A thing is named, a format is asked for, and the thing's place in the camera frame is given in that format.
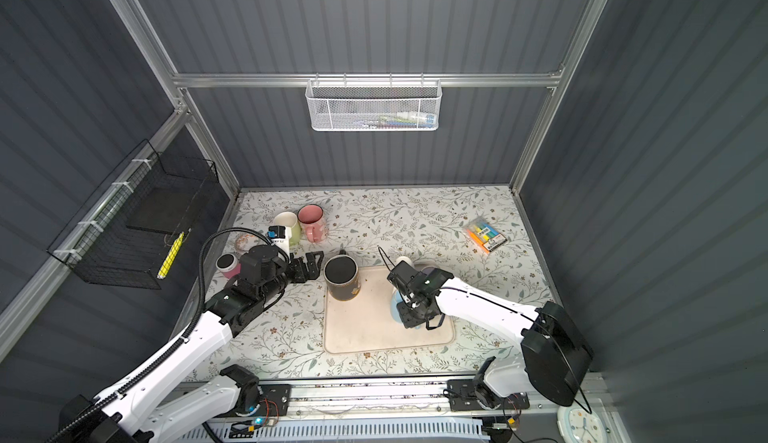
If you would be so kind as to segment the light blue mug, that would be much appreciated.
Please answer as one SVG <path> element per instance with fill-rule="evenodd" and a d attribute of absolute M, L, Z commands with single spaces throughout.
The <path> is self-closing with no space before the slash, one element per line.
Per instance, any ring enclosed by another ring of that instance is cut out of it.
<path fill-rule="evenodd" d="M 393 292 L 392 296 L 391 296 L 391 299 L 390 299 L 390 313 L 391 313 L 391 316 L 392 316 L 393 320 L 396 323 L 400 324 L 401 326 L 403 326 L 404 323 L 403 323 L 402 317 L 400 315 L 400 312 L 399 312 L 399 309 L 398 309 L 398 305 L 400 303 L 402 303 L 402 302 L 403 302 L 403 299 L 402 299 L 401 294 L 397 290 L 395 290 Z"/>

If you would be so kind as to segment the light green mug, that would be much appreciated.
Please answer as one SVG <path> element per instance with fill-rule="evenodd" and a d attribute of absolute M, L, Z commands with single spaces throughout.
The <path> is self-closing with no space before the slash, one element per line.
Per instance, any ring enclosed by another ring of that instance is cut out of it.
<path fill-rule="evenodd" d="M 295 213 L 282 212 L 274 217 L 273 224 L 275 226 L 283 226 L 290 231 L 291 236 L 289 238 L 289 244 L 291 246 L 297 246 L 299 244 L 302 229 Z"/>

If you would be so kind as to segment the pink patterned mug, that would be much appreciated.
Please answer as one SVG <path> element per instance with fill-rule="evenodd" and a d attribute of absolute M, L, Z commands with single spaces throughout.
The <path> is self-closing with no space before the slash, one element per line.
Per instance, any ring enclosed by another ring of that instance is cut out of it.
<path fill-rule="evenodd" d="M 310 243 L 320 243 L 326 238 L 324 210 L 315 204 L 302 207 L 297 214 L 303 234 Z"/>

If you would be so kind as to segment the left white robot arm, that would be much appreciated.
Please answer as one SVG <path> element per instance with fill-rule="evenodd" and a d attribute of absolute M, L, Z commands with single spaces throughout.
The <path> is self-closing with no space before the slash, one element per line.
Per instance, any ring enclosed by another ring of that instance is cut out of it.
<path fill-rule="evenodd" d="M 259 378 L 231 364 L 190 393 L 166 397 L 199 363 L 226 346 L 280 301 L 286 288 L 320 276 L 322 252 L 295 258 L 274 244 L 252 247 L 239 271 L 199 306 L 169 343 L 118 382 L 62 409 L 53 442 L 166 442 L 227 413 L 262 423 L 283 410 L 265 395 Z"/>

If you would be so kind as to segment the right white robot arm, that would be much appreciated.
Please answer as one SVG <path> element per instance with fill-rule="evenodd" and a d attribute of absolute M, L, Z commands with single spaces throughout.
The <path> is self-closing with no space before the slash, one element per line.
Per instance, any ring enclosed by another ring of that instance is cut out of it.
<path fill-rule="evenodd" d="M 515 394 L 535 391 L 548 401 L 568 407 L 583 396 L 581 384 L 594 351 L 559 304 L 542 307 L 504 300 L 434 268 L 425 273 L 402 261 L 387 280 L 400 295 L 399 318 L 406 328 L 428 331 L 446 318 L 458 318 L 520 347 L 523 365 L 489 357 L 475 374 L 470 394 L 485 408 L 496 409 Z"/>

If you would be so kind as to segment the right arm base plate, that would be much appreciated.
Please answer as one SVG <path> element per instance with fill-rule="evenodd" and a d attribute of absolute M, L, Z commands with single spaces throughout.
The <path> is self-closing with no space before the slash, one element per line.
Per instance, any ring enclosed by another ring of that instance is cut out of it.
<path fill-rule="evenodd" d="M 485 383 L 469 378 L 448 380 L 443 396 L 448 399 L 450 409 L 454 412 L 501 409 L 521 411 L 530 408 L 527 393 L 512 393 L 502 398 Z"/>

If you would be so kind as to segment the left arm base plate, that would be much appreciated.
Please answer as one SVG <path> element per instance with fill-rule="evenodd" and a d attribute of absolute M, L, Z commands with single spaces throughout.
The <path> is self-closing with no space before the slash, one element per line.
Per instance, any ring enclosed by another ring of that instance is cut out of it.
<path fill-rule="evenodd" d="M 285 384 L 250 385 L 241 390 L 234 412 L 253 418 L 281 418 L 287 415 L 291 386 Z"/>

